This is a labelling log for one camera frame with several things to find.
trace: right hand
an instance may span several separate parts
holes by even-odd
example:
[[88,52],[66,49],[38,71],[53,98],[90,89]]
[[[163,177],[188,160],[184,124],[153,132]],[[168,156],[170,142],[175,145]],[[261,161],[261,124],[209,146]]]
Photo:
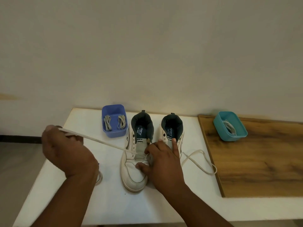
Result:
[[172,139],[173,149],[159,140],[145,149],[145,154],[154,157],[153,166],[137,163],[136,168],[145,173],[156,189],[165,197],[178,188],[186,187],[176,139]]
[[56,126],[48,125],[42,133],[42,149],[45,157],[67,178],[87,173],[98,175],[98,162],[80,136],[67,138]]

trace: floor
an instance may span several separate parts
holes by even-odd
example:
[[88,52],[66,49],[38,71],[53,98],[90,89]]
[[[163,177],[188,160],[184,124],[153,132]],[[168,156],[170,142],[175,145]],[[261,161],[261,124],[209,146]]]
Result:
[[[11,227],[45,161],[41,144],[0,143],[0,227]],[[283,221],[237,221],[235,227],[303,227]],[[186,227],[184,223],[105,227]]]

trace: sneaker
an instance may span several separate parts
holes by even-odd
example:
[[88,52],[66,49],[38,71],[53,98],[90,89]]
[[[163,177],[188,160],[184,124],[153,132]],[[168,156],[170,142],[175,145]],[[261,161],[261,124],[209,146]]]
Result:
[[144,151],[152,142],[154,126],[149,114],[142,110],[131,119],[126,137],[126,149],[121,158],[121,178],[125,188],[131,192],[143,190],[147,183],[147,176],[135,166],[144,163],[149,166]]
[[184,137],[183,122],[179,116],[174,113],[165,116],[160,126],[160,137],[166,145],[172,149],[172,139],[175,138],[178,145],[179,155],[182,155],[182,143]]

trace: plastic box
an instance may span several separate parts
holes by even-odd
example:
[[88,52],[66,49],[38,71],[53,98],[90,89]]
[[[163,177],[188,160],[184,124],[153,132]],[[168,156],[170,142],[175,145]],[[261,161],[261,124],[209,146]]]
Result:
[[[111,117],[110,125],[112,127],[112,131],[106,131],[105,129],[104,117],[106,115],[109,115]],[[119,115],[124,115],[126,120],[126,126],[122,130],[118,128]],[[128,127],[128,123],[127,123],[126,112],[122,104],[106,105],[102,108],[102,129],[108,137],[116,138],[116,137],[124,136],[126,134],[127,127]]]
[[[233,127],[236,129],[237,135],[233,135],[228,131],[223,123],[223,120],[227,120],[233,125]],[[214,119],[214,126],[216,127],[217,132],[223,141],[237,141],[238,139],[247,136],[245,126],[238,116],[231,111],[220,111]]]

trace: wood grain surface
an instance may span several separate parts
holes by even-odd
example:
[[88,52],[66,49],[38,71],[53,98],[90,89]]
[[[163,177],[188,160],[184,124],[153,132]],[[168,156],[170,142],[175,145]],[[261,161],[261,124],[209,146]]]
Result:
[[240,118],[248,136],[225,142],[198,119],[222,197],[303,196],[303,123]]

